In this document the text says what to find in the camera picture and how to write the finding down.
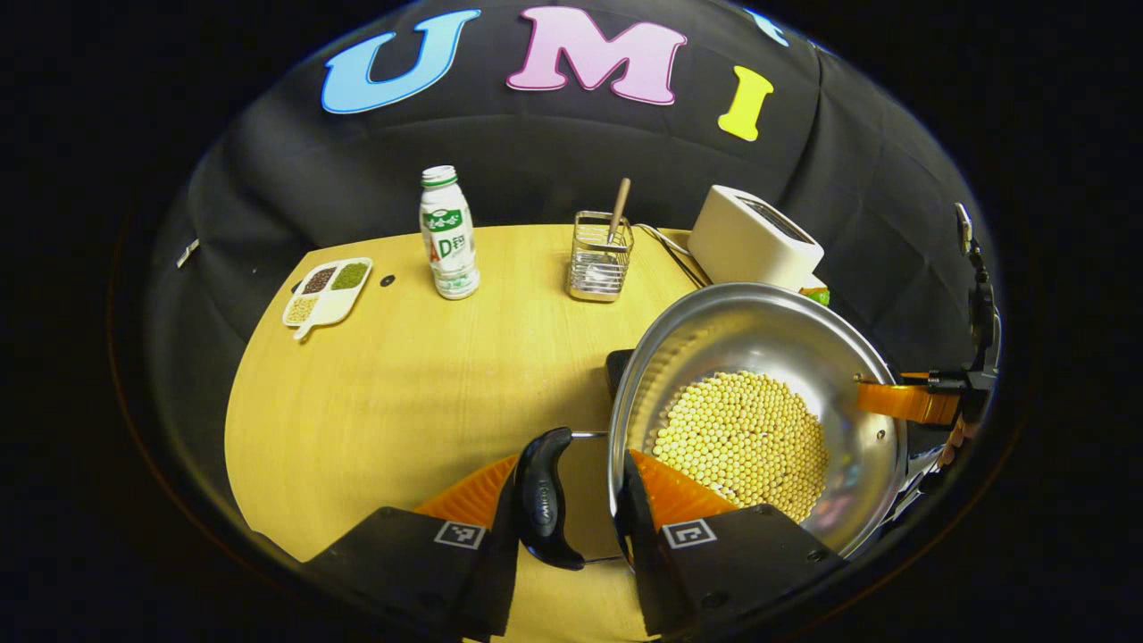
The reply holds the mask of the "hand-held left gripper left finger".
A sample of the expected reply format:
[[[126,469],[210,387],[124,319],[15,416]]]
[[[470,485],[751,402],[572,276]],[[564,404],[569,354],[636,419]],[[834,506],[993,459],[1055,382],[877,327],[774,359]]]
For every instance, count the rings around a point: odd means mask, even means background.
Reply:
[[[304,566],[403,640],[490,640],[509,622],[518,457],[485,465],[413,511],[381,507]]]

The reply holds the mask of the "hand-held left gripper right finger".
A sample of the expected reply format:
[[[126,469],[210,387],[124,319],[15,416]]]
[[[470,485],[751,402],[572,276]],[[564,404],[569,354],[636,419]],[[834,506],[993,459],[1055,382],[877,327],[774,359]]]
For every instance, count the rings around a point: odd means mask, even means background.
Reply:
[[[736,507],[637,449],[624,456],[617,525],[657,638],[738,634],[846,562],[776,507]]]

